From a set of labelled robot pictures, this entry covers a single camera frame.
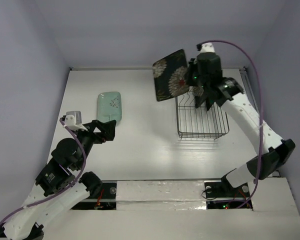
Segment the light green rectangular plate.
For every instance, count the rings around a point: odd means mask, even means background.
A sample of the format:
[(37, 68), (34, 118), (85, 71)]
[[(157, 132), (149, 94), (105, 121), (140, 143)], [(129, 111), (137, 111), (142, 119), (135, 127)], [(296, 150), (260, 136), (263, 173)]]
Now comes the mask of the light green rectangular plate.
[(120, 123), (123, 117), (122, 98), (118, 91), (102, 92), (97, 98), (96, 119), (102, 123), (116, 121)]

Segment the black floral square plate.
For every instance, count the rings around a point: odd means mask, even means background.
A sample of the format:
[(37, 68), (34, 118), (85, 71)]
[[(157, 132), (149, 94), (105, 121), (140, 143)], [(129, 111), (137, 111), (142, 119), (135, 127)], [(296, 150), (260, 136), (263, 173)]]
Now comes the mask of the black floral square plate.
[(161, 102), (188, 92), (187, 72), (187, 59), (183, 49), (153, 63), (152, 73), (156, 100)]

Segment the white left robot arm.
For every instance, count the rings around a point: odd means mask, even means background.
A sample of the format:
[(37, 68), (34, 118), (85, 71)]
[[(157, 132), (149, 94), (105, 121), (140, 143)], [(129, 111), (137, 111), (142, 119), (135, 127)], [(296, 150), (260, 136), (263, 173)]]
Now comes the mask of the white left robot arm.
[(103, 182), (85, 167), (94, 145), (114, 140), (116, 120), (82, 124), (67, 113), (59, 121), (71, 137), (58, 142), (22, 206), (0, 221), (0, 238), (41, 240), (55, 217), (100, 194)]

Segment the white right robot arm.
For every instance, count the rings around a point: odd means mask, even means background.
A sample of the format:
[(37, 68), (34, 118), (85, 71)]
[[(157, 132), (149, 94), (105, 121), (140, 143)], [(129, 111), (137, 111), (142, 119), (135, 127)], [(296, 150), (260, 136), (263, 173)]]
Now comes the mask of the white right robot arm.
[(262, 119), (251, 105), (244, 88), (232, 77), (224, 77), (221, 59), (213, 50), (201, 50), (189, 61), (187, 80), (198, 94), (195, 107), (217, 104), (244, 132), (256, 157), (221, 178), (219, 191), (232, 196), (247, 182), (263, 180), (284, 165), (296, 145), (284, 140)]

